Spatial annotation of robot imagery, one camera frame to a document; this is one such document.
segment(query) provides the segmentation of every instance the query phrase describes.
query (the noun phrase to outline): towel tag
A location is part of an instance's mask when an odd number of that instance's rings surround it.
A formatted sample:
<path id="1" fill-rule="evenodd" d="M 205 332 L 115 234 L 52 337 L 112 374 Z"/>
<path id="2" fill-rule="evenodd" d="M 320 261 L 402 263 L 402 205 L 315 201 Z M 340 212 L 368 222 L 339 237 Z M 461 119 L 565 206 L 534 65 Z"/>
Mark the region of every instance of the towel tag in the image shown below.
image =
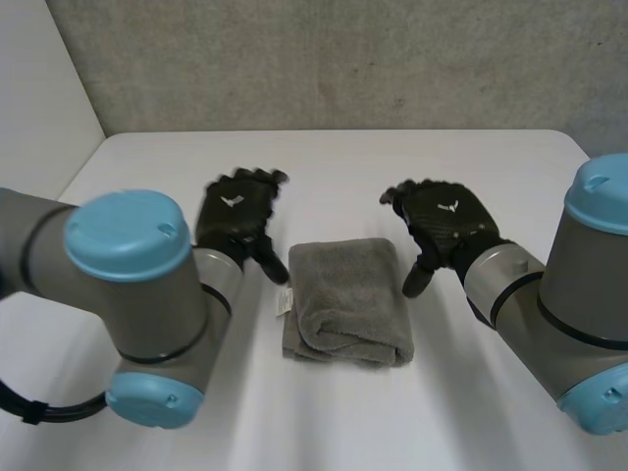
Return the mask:
<path id="1" fill-rule="evenodd" d="M 282 288 L 277 294 L 277 317 L 288 314 L 292 309 L 292 288 Z"/>

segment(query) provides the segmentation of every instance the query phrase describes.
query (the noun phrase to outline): black ring band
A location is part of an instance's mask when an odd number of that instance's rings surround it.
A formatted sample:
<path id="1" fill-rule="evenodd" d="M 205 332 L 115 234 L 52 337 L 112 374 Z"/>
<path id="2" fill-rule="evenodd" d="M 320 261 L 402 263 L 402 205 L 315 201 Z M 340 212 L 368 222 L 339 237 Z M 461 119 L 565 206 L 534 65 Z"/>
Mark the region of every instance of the black ring band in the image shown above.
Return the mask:
<path id="1" fill-rule="evenodd" d="M 565 324 L 556 316 L 551 314 L 550 310 L 547 309 L 541 301 L 540 296 L 537 296 L 537 307 L 546 321 L 575 340 L 592 346 L 598 346 L 599 348 L 606 348 L 608 350 L 628 350 L 628 341 L 603 339 L 601 337 L 592 336 L 586 332 L 579 331 L 578 329 L 574 329 L 570 325 Z"/>
<path id="2" fill-rule="evenodd" d="M 209 285 L 204 285 L 204 284 L 201 284 L 201 288 L 203 289 L 205 293 L 216 298 L 216 300 L 220 302 L 223 305 L 223 307 L 225 307 L 229 315 L 230 316 L 232 315 L 232 307 L 229 305 L 229 302 L 227 301 L 227 299 L 219 291 L 210 287 Z M 164 361 L 172 360 L 174 358 L 177 358 L 178 356 L 183 355 L 188 350 L 190 350 L 193 346 L 195 346 L 205 334 L 208 324 L 209 324 L 209 316 L 205 316 L 205 322 L 203 323 L 203 327 L 199 331 L 199 333 L 196 335 L 196 337 L 194 337 L 194 339 L 192 339 L 192 341 L 188 343 L 187 345 L 171 353 L 168 353 L 165 356 L 159 356 L 156 358 L 138 358 L 135 356 L 127 355 L 119 350 L 118 350 L 118 353 L 120 353 L 120 356 L 122 356 L 125 360 L 132 361 L 133 363 L 139 363 L 140 365 L 156 365 L 157 363 L 163 363 Z"/>
<path id="3" fill-rule="evenodd" d="M 31 290 L 32 294 L 41 296 L 41 293 L 39 292 L 39 290 L 32 283 L 32 278 L 30 277 L 30 268 L 28 267 L 30 250 L 32 249 L 32 245 L 34 244 L 35 239 L 37 238 L 37 235 L 43 229 L 43 227 L 46 225 L 48 221 L 50 221 L 53 217 L 57 216 L 58 214 L 63 213 L 64 211 L 68 211 L 70 209 L 77 209 L 77 207 L 70 206 L 70 205 L 59 206 L 58 208 L 52 209 L 51 211 L 44 214 L 41 218 L 39 218 L 39 221 L 37 221 L 37 224 L 35 224 L 35 227 L 32 228 L 32 231 L 30 231 L 30 234 L 26 238 L 26 242 L 22 246 L 22 251 L 20 252 L 20 276 L 22 277 L 22 281 L 24 282 L 26 287 Z"/>
<path id="4" fill-rule="evenodd" d="M 132 361 L 133 363 L 139 363 L 140 365 L 156 365 L 157 363 L 163 363 L 164 361 L 172 360 L 173 358 L 177 358 L 178 356 L 183 355 L 188 350 L 190 350 L 193 346 L 195 346 L 198 343 L 198 341 L 201 340 L 203 336 L 205 335 L 205 331 L 207 330 L 208 325 L 209 325 L 209 315 L 206 314 L 205 322 L 203 322 L 203 327 L 198 331 L 198 334 L 196 334 L 196 336 L 191 340 L 191 342 L 164 356 L 158 356 L 154 358 L 139 358 L 136 356 L 127 355 L 119 350 L 118 350 L 118 353 L 120 353 L 120 356 L 122 356 L 125 360 Z"/>
<path id="5" fill-rule="evenodd" d="M 221 292 L 219 292 L 215 288 L 210 287 L 209 285 L 205 285 L 204 283 L 201 283 L 200 287 L 205 293 L 209 294 L 212 297 L 215 297 L 216 300 L 220 302 L 223 305 L 223 307 L 227 310 L 229 315 L 230 316 L 232 315 L 232 307 Z"/>
<path id="6" fill-rule="evenodd" d="M 520 289 L 521 287 L 523 287 L 524 285 L 527 285 L 533 282 L 534 280 L 538 280 L 539 278 L 543 276 L 543 273 L 544 272 L 529 273 L 528 275 L 525 275 L 521 277 L 520 279 L 512 282 L 510 285 L 508 285 L 508 287 L 504 291 L 501 292 L 501 294 L 497 297 L 497 299 L 493 303 L 493 307 L 491 308 L 491 324 L 493 324 L 493 327 L 496 326 L 497 314 L 499 313 L 499 310 L 501 309 L 503 304 L 508 300 L 510 295 L 513 294 L 518 289 Z"/>

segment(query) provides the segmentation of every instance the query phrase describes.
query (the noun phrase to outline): white logo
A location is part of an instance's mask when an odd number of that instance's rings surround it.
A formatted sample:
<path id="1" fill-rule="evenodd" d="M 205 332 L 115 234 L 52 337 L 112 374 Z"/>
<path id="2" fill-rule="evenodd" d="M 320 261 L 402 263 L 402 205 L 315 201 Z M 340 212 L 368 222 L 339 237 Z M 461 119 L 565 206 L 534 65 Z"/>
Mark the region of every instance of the white logo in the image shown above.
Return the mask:
<path id="1" fill-rule="evenodd" d="M 452 213 L 455 213 L 455 210 L 458 209 L 458 200 L 455 200 L 455 203 L 453 203 L 450 206 L 444 206 L 442 204 L 438 204 L 437 205 L 439 207 L 439 209 L 445 209 L 446 211 L 451 211 Z"/>
<path id="2" fill-rule="evenodd" d="M 236 196 L 234 199 L 227 199 L 227 198 L 225 198 L 223 196 L 221 196 L 220 199 L 225 201 L 225 204 L 227 206 L 229 206 L 230 208 L 233 208 L 238 203 L 241 203 L 242 201 L 244 201 L 244 198 L 242 198 L 240 195 Z"/>

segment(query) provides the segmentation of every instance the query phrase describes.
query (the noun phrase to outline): white wall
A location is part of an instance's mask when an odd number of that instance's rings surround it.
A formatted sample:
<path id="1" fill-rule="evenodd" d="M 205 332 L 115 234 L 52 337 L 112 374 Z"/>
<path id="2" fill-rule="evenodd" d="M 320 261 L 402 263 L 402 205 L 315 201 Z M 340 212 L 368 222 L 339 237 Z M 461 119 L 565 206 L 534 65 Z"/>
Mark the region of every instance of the white wall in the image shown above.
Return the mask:
<path id="1" fill-rule="evenodd" d="M 56 198 L 103 139 L 44 0 L 0 0 L 0 186 Z"/>

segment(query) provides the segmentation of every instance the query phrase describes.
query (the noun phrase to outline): black cable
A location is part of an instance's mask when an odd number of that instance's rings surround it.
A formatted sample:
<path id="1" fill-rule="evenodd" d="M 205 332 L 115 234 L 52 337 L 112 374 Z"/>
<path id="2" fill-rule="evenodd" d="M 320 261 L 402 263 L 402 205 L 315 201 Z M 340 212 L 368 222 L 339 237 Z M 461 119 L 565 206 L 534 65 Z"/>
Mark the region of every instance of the black cable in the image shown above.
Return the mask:
<path id="1" fill-rule="evenodd" d="M 38 400 L 27 400 L 0 381 L 0 408 L 10 414 L 22 417 L 22 421 L 27 424 L 74 422 L 90 417 L 106 406 L 107 402 L 103 392 L 81 404 L 52 407 Z"/>

